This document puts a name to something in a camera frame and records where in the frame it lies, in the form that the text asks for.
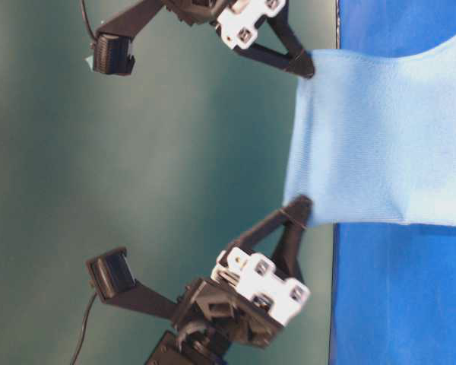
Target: green wall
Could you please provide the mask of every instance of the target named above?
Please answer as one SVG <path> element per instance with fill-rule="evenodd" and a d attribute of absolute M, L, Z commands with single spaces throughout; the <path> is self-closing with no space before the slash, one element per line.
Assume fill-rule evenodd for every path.
<path fill-rule="evenodd" d="M 129 3 L 89 0 L 92 22 Z M 334 47 L 332 1 L 293 2 L 290 20 L 308 49 Z M 295 77 L 166 11 L 130 78 L 90 72 L 88 44 L 78 1 L 0 0 L 0 364 L 69 362 L 86 259 L 127 246 L 136 276 L 175 298 L 282 200 Z M 306 235 L 301 263 L 303 314 L 230 363 L 327 363 L 331 227 Z M 167 327 L 96 303 L 78 363 L 142 364 Z"/>

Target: wire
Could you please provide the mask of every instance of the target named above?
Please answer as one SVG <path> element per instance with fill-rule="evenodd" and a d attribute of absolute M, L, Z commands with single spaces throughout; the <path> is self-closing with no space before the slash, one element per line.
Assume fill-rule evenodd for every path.
<path fill-rule="evenodd" d="M 86 5 L 84 4 L 84 0 L 80 0 L 80 5 L 81 5 L 81 13 L 83 15 L 83 21 L 84 21 L 84 24 L 86 25 L 86 30 L 88 31 L 88 34 L 90 34 L 90 38 L 93 40 L 93 42 L 96 42 L 97 38 L 95 37 L 93 31 L 91 30 L 90 20 L 88 19 L 88 14 L 86 12 Z"/>
<path fill-rule="evenodd" d="M 91 296 L 90 301 L 88 302 L 88 305 L 86 307 L 86 310 L 84 311 L 83 323 L 81 325 L 81 332 L 79 334 L 78 344 L 76 345 L 76 350 L 74 350 L 74 354 L 73 354 L 73 357 L 71 358 L 70 365 L 76 364 L 76 360 L 78 359 L 79 352 L 81 351 L 81 348 L 83 347 L 84 335 L 86 333 L 86 325 L 88 324 L 88 317 L 90 316 L 91 307 L 96 298 L 97 298 L 97 293 L 95 292 Z"/>

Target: blue towel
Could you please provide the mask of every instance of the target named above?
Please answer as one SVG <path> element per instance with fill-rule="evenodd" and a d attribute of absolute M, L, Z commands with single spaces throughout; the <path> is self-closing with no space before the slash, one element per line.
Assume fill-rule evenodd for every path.
<path fill-rule="evenodd" d="M 284 193 L 309 224 L 456 226 L 456 36 L 416 56 L 317 50 L 299 80 Z"/>

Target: white servo bracket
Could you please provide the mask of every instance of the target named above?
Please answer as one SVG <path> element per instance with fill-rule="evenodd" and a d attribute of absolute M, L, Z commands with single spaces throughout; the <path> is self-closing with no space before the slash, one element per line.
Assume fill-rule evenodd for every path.
<path fill-rule="evenodd" d="M 238 0 L 217 18 L 221 39 L 231 49 L 248 49 L 257 39 L 256 24 L 261 17 L 275 17 L 286 0 Z"/>
<path fill-rule="evenodd" d="M 295 278 L 284 280 L 277 276 L 275 264 L 261 253 L 249 255 L 235 247 L 227 256 L 227 267 L 219 263 L 224 254 L 222 251 L 218 256 L 211 273 L 213 280 L 224 279 L 283 326 L 299 314 L 310 295 L 307 286 Z"/>

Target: black mounting bracket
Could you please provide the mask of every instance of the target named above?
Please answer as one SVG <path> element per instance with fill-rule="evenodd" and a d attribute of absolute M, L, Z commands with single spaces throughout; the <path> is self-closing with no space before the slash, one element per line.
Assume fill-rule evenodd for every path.
<path fill-rule="evenodd" d="M 164 6 L 188 25 L 210 23 L 218 27 L 216 19 L 225 7 L 230 6 L 230 0 L 140 0 L 104 22 L 94 33 L 90 29 L 84 0 L 81 0 L 81 6 L 88 32 L 93 38 L 93 70 L 105 75 L 126 76 L 131 74 L 135 65 L 135 57 L 131 54 L 134 38 Z M 287 54 L 257 43 L 248 49 L 237 46 L 234 51 L 282 71 L 311 78 L 315 73 L 312 58 L 289 26 L 288 8 L 287 2 L 276 17 L 267 18 L 272 30 L 286 47 Z M 260 27 L 264 20 L 262 18 L 257 27 Z"/>
<path fill-rule="evenodd" d="M 235 247 L 252 252 L 257 243 L 284 226 L 271 259 L 281 276 L 302 281 L 297 255 L 310 210 L 311 201 L 299 196 L 232 241 L 226 254 Z M 87 260 L 86 266 L 103 303 L 168 319 L 178 331 L 178 335 L 164 334 L 146 362 L 149 365 L 224 365 L 223 356 L 233 342 L 265 348 L 283 330 L 263 306 L 224 281 L 197 278 L 174 303 L 134 278 L 125 247 Z"/>

